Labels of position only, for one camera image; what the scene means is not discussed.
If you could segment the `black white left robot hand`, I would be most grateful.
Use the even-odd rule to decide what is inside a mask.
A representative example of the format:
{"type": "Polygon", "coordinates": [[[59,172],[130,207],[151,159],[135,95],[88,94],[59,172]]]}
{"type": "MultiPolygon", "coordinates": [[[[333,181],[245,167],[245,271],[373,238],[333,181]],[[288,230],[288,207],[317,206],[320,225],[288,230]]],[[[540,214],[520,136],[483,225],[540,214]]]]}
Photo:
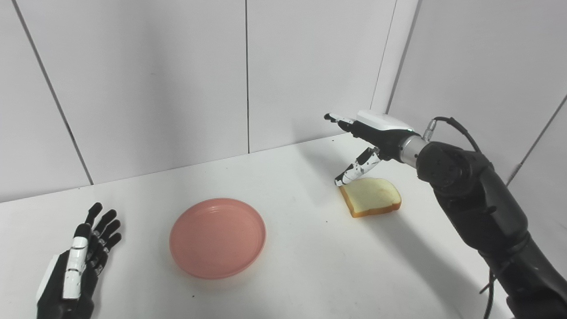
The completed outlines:
{"type": "Polygon", "coordinates": [[[75,228],[67,250],[54,256],[36,295],[38,319],[90,319],[99,277],[107,266],[111,249],[122,239],[117,212],[101,214],[96,202],[85,221],[75,228]]]}

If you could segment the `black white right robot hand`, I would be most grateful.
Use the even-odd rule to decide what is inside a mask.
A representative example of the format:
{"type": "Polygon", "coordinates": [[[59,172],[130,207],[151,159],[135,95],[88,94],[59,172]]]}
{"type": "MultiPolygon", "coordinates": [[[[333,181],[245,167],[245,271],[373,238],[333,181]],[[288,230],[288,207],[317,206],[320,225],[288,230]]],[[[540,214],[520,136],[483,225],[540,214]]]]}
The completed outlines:
{"type": "Polygon", "coordinates": [[[399,121],[384,113],[361,110],[356,118],[342,117],[335,113],[326,113],[324,119],[336,123],[345,132],[357,139],[370,143],[341,174],[336,176],[336,186],[344,186],[357,180],[379,162],[395,159],[401,160],[401,146],[409,137],[417,133],[403,121],[399,121]]]}

